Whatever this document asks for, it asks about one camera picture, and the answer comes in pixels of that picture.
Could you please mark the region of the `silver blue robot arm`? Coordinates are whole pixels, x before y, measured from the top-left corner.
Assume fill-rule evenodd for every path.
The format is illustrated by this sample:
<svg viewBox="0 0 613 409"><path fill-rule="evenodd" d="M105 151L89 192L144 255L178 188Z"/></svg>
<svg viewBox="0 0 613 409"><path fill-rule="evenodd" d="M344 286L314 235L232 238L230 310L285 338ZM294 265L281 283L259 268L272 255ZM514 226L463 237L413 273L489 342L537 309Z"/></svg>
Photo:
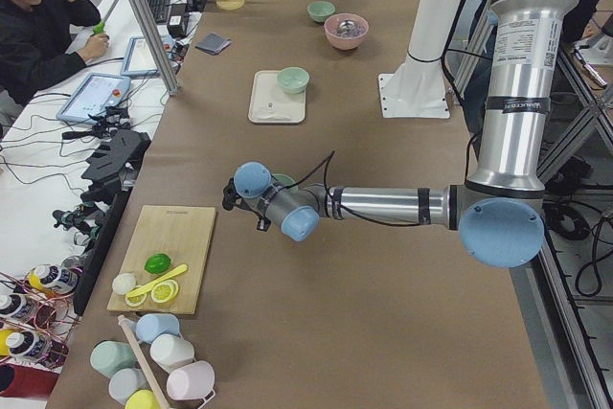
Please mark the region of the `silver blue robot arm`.
<svg viewBox="0 0 613 409"><path fill-rule="evenodd" d="M437 224L459 233L465 250L496 267L534 258L545 239L543 183L536 174L564 15L579 0L489 0L497 19L478 166L442 190L284 185L258 162L241 165L223 191L225 209L254 213L306 239L324 217L356 217L393 227Z"/></svg>

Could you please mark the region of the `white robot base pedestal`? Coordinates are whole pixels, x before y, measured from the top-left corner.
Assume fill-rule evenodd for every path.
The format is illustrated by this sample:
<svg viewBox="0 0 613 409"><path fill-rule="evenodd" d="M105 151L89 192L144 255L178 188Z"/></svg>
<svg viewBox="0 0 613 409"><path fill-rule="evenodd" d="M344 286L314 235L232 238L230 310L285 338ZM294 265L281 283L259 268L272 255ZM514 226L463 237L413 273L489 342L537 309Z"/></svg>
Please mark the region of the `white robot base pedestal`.
<svg viewBox="0 0 613 409"><path fill-rule="evenodd" d="M380 74L382 116L447 119L443 54L461 0L420 0L406 58L393 74Z"/></svg>

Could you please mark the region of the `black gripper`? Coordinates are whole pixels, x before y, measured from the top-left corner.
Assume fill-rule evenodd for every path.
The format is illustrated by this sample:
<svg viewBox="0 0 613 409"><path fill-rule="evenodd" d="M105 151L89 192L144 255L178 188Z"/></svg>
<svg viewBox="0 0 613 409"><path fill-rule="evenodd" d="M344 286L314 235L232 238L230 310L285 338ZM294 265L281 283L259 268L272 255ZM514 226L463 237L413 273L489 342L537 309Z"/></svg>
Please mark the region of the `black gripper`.
<svg viewBox="0 0 613 409"><path fill-rule="evenodd" d="M257 230L267 230L268 229L268 218L263 216L258 211L253 210L247 204L245 199L238 194L233 178L229 179L228 183L223 188L222 193L223 193L223 196L222 196L221 205L225 211L232 211L234 208L239 208L243 211L251 212L258 218L256 229Z"/></svg>

